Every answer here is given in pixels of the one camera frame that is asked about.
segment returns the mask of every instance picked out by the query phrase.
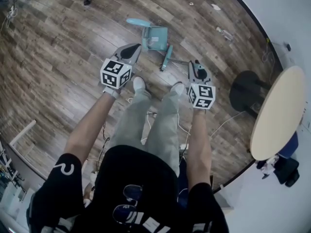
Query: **person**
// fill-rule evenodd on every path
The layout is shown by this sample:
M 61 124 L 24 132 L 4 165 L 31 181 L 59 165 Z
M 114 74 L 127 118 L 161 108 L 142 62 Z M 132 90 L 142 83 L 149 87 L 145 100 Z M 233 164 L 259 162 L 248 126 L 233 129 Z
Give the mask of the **person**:
M 118 122 L 95 182 L 93 201 L 83 204 L 81 168 L 115 96 L 104 92 L 71 133 L 48 179 L 34 193 L 27 219 L 39 232 L 228 232 L 210 186 L 211 147 L 204 110 L 193 110 L 187 176 L 187 209 L 177 203 L 179 148 L 175 84 L 162 100 L 145 145 L 141 143 L 151 95 L 140 77 L 135 96 Z

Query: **floor plank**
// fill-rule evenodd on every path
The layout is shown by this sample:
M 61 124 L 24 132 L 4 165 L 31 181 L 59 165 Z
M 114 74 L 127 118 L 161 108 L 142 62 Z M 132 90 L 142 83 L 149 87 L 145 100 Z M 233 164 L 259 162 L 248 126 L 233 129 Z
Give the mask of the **floor plank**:
M 117 47 L 140 42 L 142 29 L 126 23 L 127 18 L 168 27 L 172 57 L 198 59 L 209 68 L 217 87 L 216 102 L 206 115 L 209 135 L 237 114 L 228 99 L 236 75 L 252 70 L 268 81 L 271 73 L 272 66 L 261 61 L 266 41 L 236 0 L 92 0 L 89 6 L 83 6 L 83 0 L 19 0 L 17 6 L 18 15 L 1 32 L 0 131 L 10 141 L 35 119 L 37 124 L 17 149 L 44 175 L 61 155 L 70 132 L 101 95 L 99 71 L 105 58 Z M 230 32 L 233 41 L 225 40 L 216 27 Z M 135 66 L 136 75 L 146 80 L 153 94 L 152 112 L 157 112 L 174 83 L 187 82 L 187 69 L 179 64 L 169 63 L 159 72 L 164 54 L 142 52 Z M 132 96 L 129 82 L 109 113 L 106 137 L 113 134 Z M 188 131 L 191 107 L 186 94 L 179 113 L 180 125 Z M 211 138 L 215 188 L 250 163 L 246 149 L 253 125 L 254 120 L 243 113 Z M 148 132 L 146 123 L 143 137 Z M 178 136 L 184 143 L 187 134 L 178 129 Z M 27 153 L 32 143 L 35 147 Z M 98 158 L 103 143 L 100 133 L 90 159 Z M 89 165 L 92 168 L 87 168 L 84 179 L 96 162 Z

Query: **sunglasses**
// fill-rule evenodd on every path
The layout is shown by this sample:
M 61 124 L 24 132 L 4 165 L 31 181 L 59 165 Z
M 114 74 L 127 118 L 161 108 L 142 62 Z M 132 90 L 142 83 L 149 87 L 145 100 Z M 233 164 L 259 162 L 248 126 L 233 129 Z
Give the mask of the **sunglasses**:
M 127 185 L 123 190 L 123 195 L 126 200 L 131 204 L 121 204 L 118 205 L 112 212 L 113 219 L 119 224 L 129 224 L 129 230 L 132 228 L 134 222 L 136 221 L 138 212 L 137 204 L 142 194 L 142 187 L 135 184 Z

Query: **white sneaker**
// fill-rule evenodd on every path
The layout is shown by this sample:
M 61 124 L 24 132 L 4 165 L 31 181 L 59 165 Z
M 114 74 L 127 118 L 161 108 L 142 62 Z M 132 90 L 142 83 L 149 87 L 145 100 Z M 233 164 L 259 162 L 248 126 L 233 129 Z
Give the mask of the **white sneaker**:
M 133 80 L 134 91 L 138 89 L 146 89 L 146 83 L 141 77 L 135 77 Z
M 174 84 L 173 87 L 171 88 L 171 91 L 175 91 L 179 96 L 183 94 L 184 90 L 185 90 L 185 85 L 181 82 Z

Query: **hand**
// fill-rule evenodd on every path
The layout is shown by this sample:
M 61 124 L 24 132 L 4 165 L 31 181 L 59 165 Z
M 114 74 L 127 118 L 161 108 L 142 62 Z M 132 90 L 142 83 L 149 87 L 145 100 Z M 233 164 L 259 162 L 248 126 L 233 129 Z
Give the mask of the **hand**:
M 206 114 L 206 110 L 197 109 L 197 108 L 193 109 L 193 115 L 194 116 L 196 116 L 196 115 L 204 115 L 205 116 L 205 114 Z

